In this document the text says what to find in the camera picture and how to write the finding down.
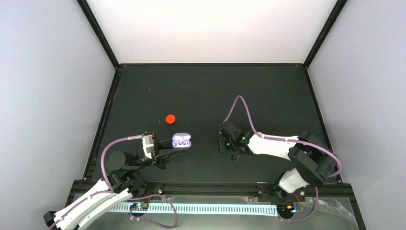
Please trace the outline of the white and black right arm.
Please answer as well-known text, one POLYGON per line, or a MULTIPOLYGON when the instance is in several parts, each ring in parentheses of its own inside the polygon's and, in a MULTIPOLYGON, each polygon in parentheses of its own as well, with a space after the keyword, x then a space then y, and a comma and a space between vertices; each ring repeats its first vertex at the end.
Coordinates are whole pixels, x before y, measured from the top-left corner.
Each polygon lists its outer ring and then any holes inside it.
POLYGON ((335 155, 308 132, 292 137, 256 135, 253 132, 225 129, 218 133, 221 151, 228 150, 238 155, 268 155, 292 163, 293 169, 282 173, 272 188, 274 197, 280 201, 286 200, 302 187, 324 186, 338 165, 335 155))

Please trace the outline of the lavender earbud charging case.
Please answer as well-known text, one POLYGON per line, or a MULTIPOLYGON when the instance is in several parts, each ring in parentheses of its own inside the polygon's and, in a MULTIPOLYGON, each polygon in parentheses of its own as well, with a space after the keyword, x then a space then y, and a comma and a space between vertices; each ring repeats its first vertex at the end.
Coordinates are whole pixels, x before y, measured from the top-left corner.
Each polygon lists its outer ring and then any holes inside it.
POLYGON ((174 145, 173 145, 173 142, 184 142, 184 141, 190 141, 191 142, 191 135, 189 134, 189 133, 184 133, 184 132, 181 132, 181 133, 175 133, 173 136, 172 136, 172 148, 173 149, 188 149, 188 148, 184 148, 182 145, 181 146, 178 146, 178 147, 175 147, 174 145))

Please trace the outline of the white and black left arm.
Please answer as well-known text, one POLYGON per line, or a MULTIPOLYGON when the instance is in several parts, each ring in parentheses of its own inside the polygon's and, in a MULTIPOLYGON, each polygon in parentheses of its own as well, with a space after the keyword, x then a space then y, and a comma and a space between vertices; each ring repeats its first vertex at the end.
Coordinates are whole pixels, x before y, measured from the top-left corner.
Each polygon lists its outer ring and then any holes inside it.
POLYGON ((176 133, 170 140, 155 139, 154 134, 136 135, 117 139, 108 144, 101 154, 102 178, 76 201, 60 211, 48 211, 44 221, 50 230, 85 230, 95 220, 119 203, 140 201, 149 198, 164 198, 162 193, 148 194, 148 185, 140 175, 140 170, 149 166, 165 169, 170 162, 169 155, 181 154, 192 146, 191 135, 176 133), (130 140, 142 141, 142 152, 132 155, 117 151, 109 155, 113 145, 130 140))

